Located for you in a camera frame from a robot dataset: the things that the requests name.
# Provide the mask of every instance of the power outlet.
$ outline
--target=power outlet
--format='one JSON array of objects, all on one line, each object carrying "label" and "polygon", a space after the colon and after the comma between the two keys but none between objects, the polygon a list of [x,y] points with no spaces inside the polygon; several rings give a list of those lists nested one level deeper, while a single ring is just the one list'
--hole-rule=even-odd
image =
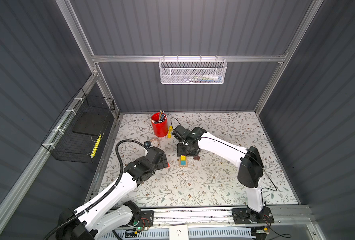
[{"label": "power outlet", "polygon": [[187,225],[176,225],[169,227],[169,240],[188,240]]}]

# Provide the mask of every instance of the red cup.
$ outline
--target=red cup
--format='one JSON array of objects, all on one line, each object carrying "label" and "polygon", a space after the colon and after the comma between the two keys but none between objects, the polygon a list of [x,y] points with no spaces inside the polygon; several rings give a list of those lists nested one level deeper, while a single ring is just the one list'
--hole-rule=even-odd
[{"label": "red cup", "polygon": [[[159,120],[159,113],[155,113],[151,117],[152,120],[158,121]],[[167,122],[167,116],[165,117],[164,122],[161,123],[153,123],[151,121],[152,128],[154,129],[154,133],[157,137],[164,137],[168,134],[168,122]]]}]

